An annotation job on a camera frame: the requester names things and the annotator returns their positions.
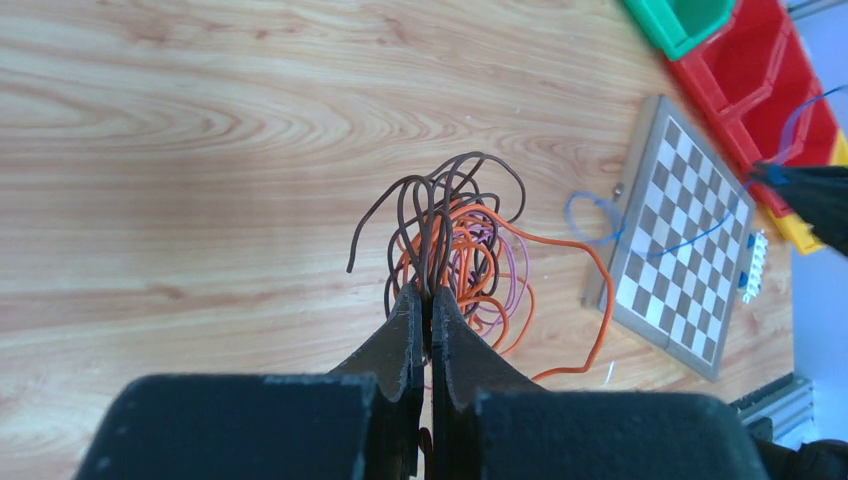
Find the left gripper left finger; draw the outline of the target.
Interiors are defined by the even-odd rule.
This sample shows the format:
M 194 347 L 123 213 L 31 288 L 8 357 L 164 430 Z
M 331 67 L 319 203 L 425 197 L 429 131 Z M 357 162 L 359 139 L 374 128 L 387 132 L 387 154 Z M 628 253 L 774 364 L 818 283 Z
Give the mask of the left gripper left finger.
M 418 471 L 422 300 L 323 374 L 156 374 L 105 413 L 80 479 L 407 479 Z

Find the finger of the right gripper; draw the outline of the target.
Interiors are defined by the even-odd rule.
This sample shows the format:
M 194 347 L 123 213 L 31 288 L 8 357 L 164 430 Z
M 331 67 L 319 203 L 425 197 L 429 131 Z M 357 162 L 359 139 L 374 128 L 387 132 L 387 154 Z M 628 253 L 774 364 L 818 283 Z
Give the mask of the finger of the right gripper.
M 785 167 L 759 164 L 751 178 L 769 187 L 790 213 L 813 225 L 814 234 L 832 249 L 847 254 L 847 168 Z

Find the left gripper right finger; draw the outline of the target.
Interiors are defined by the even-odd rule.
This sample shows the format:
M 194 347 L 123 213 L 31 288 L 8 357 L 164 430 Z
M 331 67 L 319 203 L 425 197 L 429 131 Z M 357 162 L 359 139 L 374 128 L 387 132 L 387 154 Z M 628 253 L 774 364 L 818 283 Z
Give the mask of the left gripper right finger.
M 763 479 L 736 413 L 703 394 L 550 391 L 432 304 L 435 479 Z

